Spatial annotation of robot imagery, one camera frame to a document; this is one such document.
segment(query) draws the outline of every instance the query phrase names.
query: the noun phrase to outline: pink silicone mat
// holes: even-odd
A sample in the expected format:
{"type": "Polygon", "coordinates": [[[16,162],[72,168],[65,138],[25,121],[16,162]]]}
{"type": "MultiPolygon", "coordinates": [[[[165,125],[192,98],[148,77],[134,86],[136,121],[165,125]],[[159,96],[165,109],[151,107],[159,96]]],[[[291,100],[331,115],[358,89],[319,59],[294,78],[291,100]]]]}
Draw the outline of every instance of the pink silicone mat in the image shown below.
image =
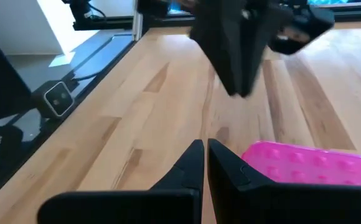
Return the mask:
{"type": "Polygon", "coordinates": [[[274,142],[257,142],[241,157],[276,182],[361,185],[361,157],[274,142]]]}

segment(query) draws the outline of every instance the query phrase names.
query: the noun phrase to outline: white wall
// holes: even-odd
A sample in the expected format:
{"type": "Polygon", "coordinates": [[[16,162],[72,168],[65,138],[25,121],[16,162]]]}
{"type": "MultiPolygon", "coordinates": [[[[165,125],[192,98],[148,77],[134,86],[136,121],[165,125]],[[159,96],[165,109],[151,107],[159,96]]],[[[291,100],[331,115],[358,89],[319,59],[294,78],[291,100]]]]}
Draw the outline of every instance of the white wall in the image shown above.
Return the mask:
{"type": "Polygon", "coordinates": [[[62,0],[38,0],[38,3],[64,52],[73,50],[98,32],[98,30],[75,31],[73,28],[75,19],[70,5],[64,4],[62,0]]]}
{"type": "Polygon", "coordinates": [[[0,0],[0,48],[6,55],[62,53],[36,0],[0,0]]]}
{"type": "Polygon", "coordinates": [[[91,0],[90,3],[102,10],[106,16],[133,16],[133,0],[91,0]]]}

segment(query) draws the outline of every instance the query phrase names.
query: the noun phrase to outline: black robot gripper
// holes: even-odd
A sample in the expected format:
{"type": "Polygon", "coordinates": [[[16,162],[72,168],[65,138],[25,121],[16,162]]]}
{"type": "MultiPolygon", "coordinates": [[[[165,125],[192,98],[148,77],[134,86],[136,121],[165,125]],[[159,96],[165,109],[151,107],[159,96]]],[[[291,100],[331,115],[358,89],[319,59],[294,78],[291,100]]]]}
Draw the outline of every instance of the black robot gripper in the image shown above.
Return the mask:
{"type": "MultiPolygon", "coordinates": [[[[168,1],[139,0],[138,11],[161,19],[168,1]]],[[[198,0],[190,38],[204,51],[231,96],[248,96],[266,46],[293,54],[334,25],[332,11],[306,0],[198,0]]]]}
{"type": "MultiPolygon", "coordinates": [[[[204,157],[203,142],[195,140],[149,190],[54,196],[40,207],[38,224],[199,224],[204,157]]],[[[218,224],[361,223],[361,186],[278,183],[215,139],[208,140],[207,158],[218,224]]]]}

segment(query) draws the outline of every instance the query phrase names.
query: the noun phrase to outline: black wire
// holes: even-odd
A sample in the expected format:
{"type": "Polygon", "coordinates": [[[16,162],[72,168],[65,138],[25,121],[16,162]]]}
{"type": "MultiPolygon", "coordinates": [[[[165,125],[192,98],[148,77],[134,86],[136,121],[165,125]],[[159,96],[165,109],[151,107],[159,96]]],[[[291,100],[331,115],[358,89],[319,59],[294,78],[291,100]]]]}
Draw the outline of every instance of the black wire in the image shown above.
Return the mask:
{"type": "Polygon", "coordinates": [[[99,12],[103,16],[104,20],[107,19],[106,14],[102,12],[100,9],[96,8],[95,6],[92,6],[90,3],[88,3],[88,5],[91,9],[94,9],[95,11],[99,12]]]}
{"type": "Polygon", "coordinates": [[[71,81],[82,81],[82,80],[87,80],[87,79],[90,79],[90,78],[93,78],[95,76],[97,76],[98,74],[95,73],[95,74],[92,74],[92,75],[87,75],[87,76],[84,76],[84,77],[80,77],[80,78],[72,78],[71,81]]]}

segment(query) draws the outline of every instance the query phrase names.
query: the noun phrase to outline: wooden table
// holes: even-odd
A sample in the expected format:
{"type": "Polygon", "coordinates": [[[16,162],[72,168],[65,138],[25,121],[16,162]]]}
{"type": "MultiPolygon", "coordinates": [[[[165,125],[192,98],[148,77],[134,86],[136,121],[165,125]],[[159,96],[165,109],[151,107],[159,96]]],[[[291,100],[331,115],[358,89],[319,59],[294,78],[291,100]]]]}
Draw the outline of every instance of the wooden table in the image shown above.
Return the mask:
{"type": "Polygon", "coordinates": [[[0,190],[0,223],[35,223],[64,191],[148,189],[194,139],[361,154],[361,23],[338,28],[292,57],[268,51],[247,99],[227,96],[186,29],[150,30],[0,190]]]}

